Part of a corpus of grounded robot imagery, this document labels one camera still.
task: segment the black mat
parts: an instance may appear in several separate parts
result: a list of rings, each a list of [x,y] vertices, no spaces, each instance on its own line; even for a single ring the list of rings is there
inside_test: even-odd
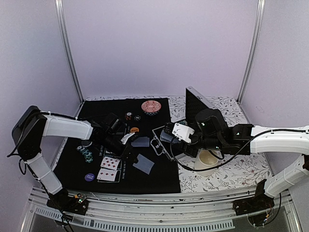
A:
[[[170,122],[169,102],[168,99],[156,99],[162,105],[159,114],[146,116],[140,107],[144,101],[146,99],[86,101],[79,117],[97,116],[111,112],[118,115],[130,128],[138,127],[143,136],[152,139],[152,129]],[[140,115],[141,121],[125,121],[127,112]],[[103,120],[103,117],[96,118],[97,122],[100,120]],[[65,188],[122,194],[179,193],[181,191],[177,163],[169,161],[164,155],[157,156],[151,147],[134,148],[137,153],[154,162],[149,175],[134,168],[132,163],[122,161],[118,167],[121,171],[118,171],[115,182],[100,182],[97,180],[100,164],[103,156],[108,154],[104,152],[103,147],[101,147],[101,151],[89,148],[93,152],[94,160],[91,163],[86,163],[84,157],[76,150],[80,144],[81,140],[69,138],[54,170]],[[94,180],[85,181],[87,174],[94,174]]]

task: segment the floral tablecloth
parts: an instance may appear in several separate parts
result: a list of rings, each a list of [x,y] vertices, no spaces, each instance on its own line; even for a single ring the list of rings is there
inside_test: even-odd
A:
[[[119,100],[119,99],[141,99],[141,98],[168,98],[171,121],[179,121],[185,118],[185,96],[123,96],[123,97],[92,97],[86,101]],[[229,126],[239,123],[248,123],[243,112],[234,98],[230,97],[207,97],[216,105],[225,117]],[[57,165],[62,145],[53,168]],[[183,164],[194,167],[194,158],[185,156],[180,159]],[[196,172],[188,171],[179,166],[179,180],[183,193],[220,191],[226,189],[236,189],[256,185],[259,181],[271,176],[265,155],[251,154],[250,156],[236,156],[228,164],[215,169],[214,174],[208,177],[200,176]]]

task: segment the card deck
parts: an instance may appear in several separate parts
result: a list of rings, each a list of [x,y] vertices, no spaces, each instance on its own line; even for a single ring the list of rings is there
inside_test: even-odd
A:
[[[119,159],[114,159],[114,158],[111,158],[111,157],[104,156],[102,163],[101,163],[101,167],[112,169],[112,170],[117,170],[119,163],[120,163]]]
[[[115,181],[115,178],[117,176],[117,172],[115,170],[110,170],[110,169],[106,169],[106,168],[101,168],[97,179],[98,180],[107,180],[107,181]]]

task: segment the orange poker chip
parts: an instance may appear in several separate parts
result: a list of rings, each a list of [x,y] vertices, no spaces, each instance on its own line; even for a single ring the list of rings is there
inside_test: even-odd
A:
[[[131,133],[135,133],[135,132],[139,132],[139,131],[140,131],[140,129],[138,129],[137,127],[132,127],[131,130],[130,130]]]

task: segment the red patterned bowl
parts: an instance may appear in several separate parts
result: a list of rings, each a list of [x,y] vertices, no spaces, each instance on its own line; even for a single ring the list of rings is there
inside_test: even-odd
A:
[[[146,115],[153,116],[159,113],[159,110],[161,109],[161,104],[157,101],[149,100],[145,101],[141,105],[141,108]]]

